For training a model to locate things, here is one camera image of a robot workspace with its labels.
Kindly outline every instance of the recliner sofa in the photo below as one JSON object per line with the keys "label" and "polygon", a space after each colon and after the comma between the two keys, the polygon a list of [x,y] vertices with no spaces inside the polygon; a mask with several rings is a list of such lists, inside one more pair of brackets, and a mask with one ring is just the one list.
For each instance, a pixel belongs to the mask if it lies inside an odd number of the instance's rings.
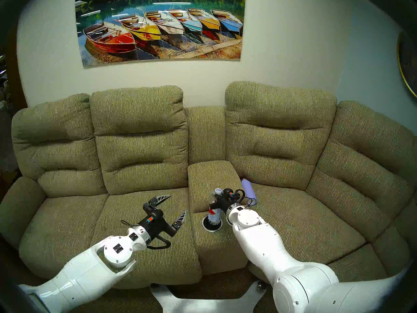
{"label": "recliner sofa", "polygon": [[166,220],[187,209],[186,222],[169,249],[136,252],[117,288],[245,267],[230,226],[201,226],[212,190],[242,188],[243,177],[289,253],[329,265],[340,281],[392,276],[415,255],[410,130],[318,90],[233,82],[225,108],[184,108],[182,97],[176,86],[115,89],[14,116],[23,177],[0,205],[0,232],[34,274],[52,278],[89,246],[125,235],[120,220],[138,222],[160,194],[172,195]]}

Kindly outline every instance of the blue boat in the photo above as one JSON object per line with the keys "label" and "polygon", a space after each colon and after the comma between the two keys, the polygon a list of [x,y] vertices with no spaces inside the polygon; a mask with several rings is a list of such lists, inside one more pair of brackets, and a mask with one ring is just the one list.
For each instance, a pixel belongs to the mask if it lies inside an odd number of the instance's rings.
{"label": "blue boat", "polygon": [[185,10],[168,10],[169,14],[171,14],[175,19],[177,19],[184,28],[193,31],[193,32],[201,32],[203,31],[203,25],[201,22],[193,15],[191,15],[188,11]]}
{"label": "blue boat", "polygon": [[243,27],[242,21],[236,18],[230,11],[211,9],[211,14],[229,31],[240,32],[240,29]]}

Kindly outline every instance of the painting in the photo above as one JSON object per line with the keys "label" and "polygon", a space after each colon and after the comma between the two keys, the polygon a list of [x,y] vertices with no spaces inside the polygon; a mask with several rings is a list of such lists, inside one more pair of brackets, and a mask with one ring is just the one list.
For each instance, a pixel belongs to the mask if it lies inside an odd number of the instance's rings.
{"label": "painting", "polygon": [[245,0],[75,0],[84,67],[158,59],[240,59]]}

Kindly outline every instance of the screw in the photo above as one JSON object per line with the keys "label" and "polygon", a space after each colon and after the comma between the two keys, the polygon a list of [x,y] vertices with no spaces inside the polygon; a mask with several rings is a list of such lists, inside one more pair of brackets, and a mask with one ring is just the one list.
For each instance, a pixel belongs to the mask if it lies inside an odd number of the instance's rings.
{"label": "screw", "polygon": [[258,286],[257,286],[259,291],[264,291],[266,290],[266,285],[263,282],[258,282]]}

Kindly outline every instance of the yellow boat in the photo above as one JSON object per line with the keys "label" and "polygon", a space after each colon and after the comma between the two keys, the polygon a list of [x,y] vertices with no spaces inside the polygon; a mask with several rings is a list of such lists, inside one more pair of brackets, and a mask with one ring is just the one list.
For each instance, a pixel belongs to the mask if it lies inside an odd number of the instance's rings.
{"label": "yellow boat", "polygon": [[124,16],[123,19],[120,20],[115,19],[115,21],[120,22],[122,27],[141,40],[149,41],[161,39],[161,32],[159,31],[158,26],[137,13]]}
{"label": "yellow boat", "polygon": [[196,7],[188,7],[187,11],[195,16],[203,25],[212,30],[220,29],[220,21],[210,13]]}

